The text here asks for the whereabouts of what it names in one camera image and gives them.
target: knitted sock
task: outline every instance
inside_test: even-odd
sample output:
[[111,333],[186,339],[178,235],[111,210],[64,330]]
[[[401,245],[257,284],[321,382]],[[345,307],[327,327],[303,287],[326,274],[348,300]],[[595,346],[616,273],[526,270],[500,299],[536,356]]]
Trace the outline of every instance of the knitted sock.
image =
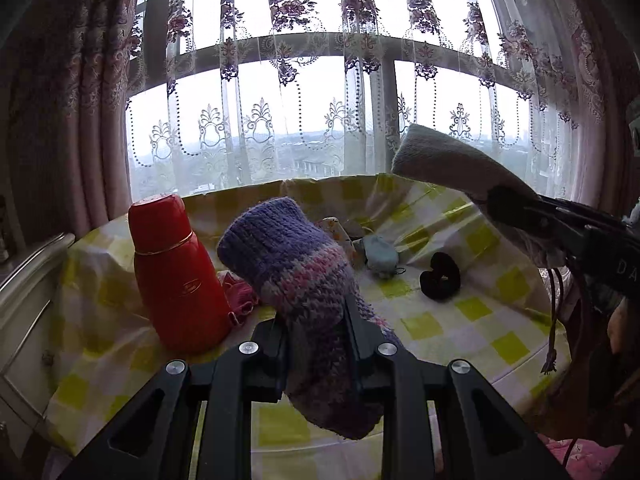
[[350,380],[344,298],[360,316],[400,344],[358,291],[342,248],[309,222],[290,198],[258,204],[238,217],[218,244],[218,257],[286,320],[290,340],[285,393],[309,422],[359,439],[378,423],[379,404],[361,402]]

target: black hair scrunchie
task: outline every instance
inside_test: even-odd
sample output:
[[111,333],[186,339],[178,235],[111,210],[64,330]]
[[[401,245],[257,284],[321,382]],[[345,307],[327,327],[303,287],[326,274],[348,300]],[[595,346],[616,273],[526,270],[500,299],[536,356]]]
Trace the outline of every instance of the black hair scrunchie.
[[431,269],[420,275],[420,290],[435,301],[445,301],[460,290],[460,269],[446,253],[434,253]]

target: thermos label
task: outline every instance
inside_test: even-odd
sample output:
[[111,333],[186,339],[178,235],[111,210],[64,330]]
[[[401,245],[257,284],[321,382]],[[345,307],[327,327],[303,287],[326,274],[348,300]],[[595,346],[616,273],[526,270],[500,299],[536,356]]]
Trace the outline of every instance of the thermos label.
[[196,280],[191,280],[190,282],[185,283],[182,286],[182,292],[181,292],[181,296],[188,296],[189,294],[193,294],[196,290],[198,290],[200,288],[201,285],[201,281],[196,279]]

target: dark cord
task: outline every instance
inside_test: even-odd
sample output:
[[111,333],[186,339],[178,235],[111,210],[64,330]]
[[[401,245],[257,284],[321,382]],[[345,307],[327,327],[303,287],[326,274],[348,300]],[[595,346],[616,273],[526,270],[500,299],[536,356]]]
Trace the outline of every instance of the dark cord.
[[562,387],[566,384],[567,378],[574,373],[576,361],[579,361],[582,358],[582,354],[586,352],[586,349],[583,348],[585,347],[587,340],[586,332],[591,333],[593,326],[593,319],[591,314],[591,305],[593,303],[591,301],[591,293],[589,291],[589,288],[587,287],[584,275],[580,272],[580,270],[578,270],[578,266],[574,257],[566,258],[566,266],[571,271],[575,283],[577,283],[578,285],[578,290],[580,291],[580,328],[578,329],[577,342],[572,348],[571,364],[564,375],[562,375],[560,380],[553,386],[553,390],[549,391],[548,393],[547,398],[551,403],[553,403],[554,400],[558,398],[558,395],[562,391]]
[[547,269],[546,273],[549,276],[549,283],[551,285],[551,327],[549,329],[549,348],[546,351],[545,364],[542,366],[542,370],[540,370],[540,373],[545,375],[556,371],[556,357],[558,355],[558,353],[556,352],[556,282],[554,280],[554,274],[551,269]]
[[571,455],[571,452],[574,450],[574,446],[575,443],[578,441],[577,438],[574,438],[571,441],[571,444],[569,445],[569,449],[566,450],[566,453],[564,454],[564,459],[562,460],[562,467],[564,467],[566,469],[566,465],[569,462],[569,456]]
[[564,282],[562,281],[562,274],[560,269],[554,269],[556,278],[558,278],[558,288],[560,289],[560,295],[558,297],[558,306],[556,307],[556,318],[560,315],[562,304],[564,303]]

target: bed sheet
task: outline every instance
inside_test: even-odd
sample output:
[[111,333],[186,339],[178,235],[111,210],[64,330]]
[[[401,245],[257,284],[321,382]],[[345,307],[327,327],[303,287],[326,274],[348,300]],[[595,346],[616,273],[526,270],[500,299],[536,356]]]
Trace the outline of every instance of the bed sheet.
[[[185,198],[217,270],[224,269],[215,253],[224,229],[274,196],[292,197],[312,221],[353,220],[395,245],[404,274],[379,280],[361,269],[356,275],[363,296],[418,358],[467,359],[519,413],[568,366],[566,333],[558,324],[558,371],[540,373],[550,305],[538,269],[463,194],[379,174],[284,180]],[[445,303],[425,297],[418,282],[435,251],[450,254],[462,274],[459,293]],[[126,216],[92,231],[71,247],[52,306],[57,389],[46,421],[52,437],[74,454],[165,362],[184,357],[160,345],[140,299],[133,255]],[[259,307],[221,345],[187,361],[215,358],[273,315],[269,306]],[[381,456],[382,424],[354,442],[308,423],[286,398],[252,408],[254,479],[373,480]]]

